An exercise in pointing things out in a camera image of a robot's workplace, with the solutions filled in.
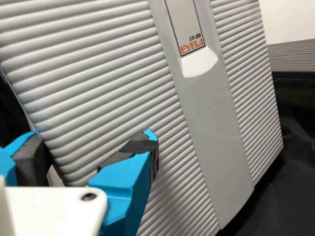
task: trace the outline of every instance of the blue clamp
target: blue clamp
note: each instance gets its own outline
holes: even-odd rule
[[[35,134],[35,131],[28,132],[18,137],[5,148],[0,147],[0,175],[4,176],[6,186],[17,186],[15,176],[15,162],[11,157],[30,137],[34,136]]]
[[[149,129],[136,135],[100,165],[89,186],[108,197],[99,236],[134,236],[158,171],[158,138]]]

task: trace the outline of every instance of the vent grille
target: vent grille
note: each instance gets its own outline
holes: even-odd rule
[[[272,71],[314,72],[315,39],[268,45]]]
[[[151,128],[160,170],[138,235],[220,229],[146,0],[5,0],[0,15],[1,69],[68,185]]]
[[[256,184],[282,135],[258,0],[212,0],[245,152]]]

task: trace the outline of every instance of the metal screw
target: metal screw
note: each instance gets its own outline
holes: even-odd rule
[[[97,198],[97,195],[95,193],[86,193],[81,197],[81,200],[88,202],[88,201],[92,201],[95,198]]]

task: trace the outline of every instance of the gray casing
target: gray casing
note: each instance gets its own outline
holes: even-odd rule
[[[206,46],[184,57],[163,0],[0,3],[1,71],[66,185],[158,135],[138,235],[215,235],[283,147],[258,1],[194,3]]]

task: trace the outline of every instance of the blue plastic part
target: blue plastic part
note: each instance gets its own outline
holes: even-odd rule
[[[0,148],[0,175],[4,176],[6,186],[17,186],[15,162],[4,149]]]
[[[0,148],[0,175],[4,176],[6,186],[17,186],[15,176],[15,162],[12,156],[23,146],[23,144],[35,135],[35,131],[21,135],[5,148]]]
[[[150,193],[150,153],[104,167],[89,186],[102,189],[108,197],[99,236],[136,235]]]
[[[152,140],[152,141],[158,140],[158,137],[150,129],[146,129],[143,133],[149,136],[149,140]]]
[[[35,131],[30,131],[18,137],[16,140],[11,142],[8,146],[4,148],[4,151],[9,154],[9,156],[13,156],[23,144],[32,136],[36,134]]]

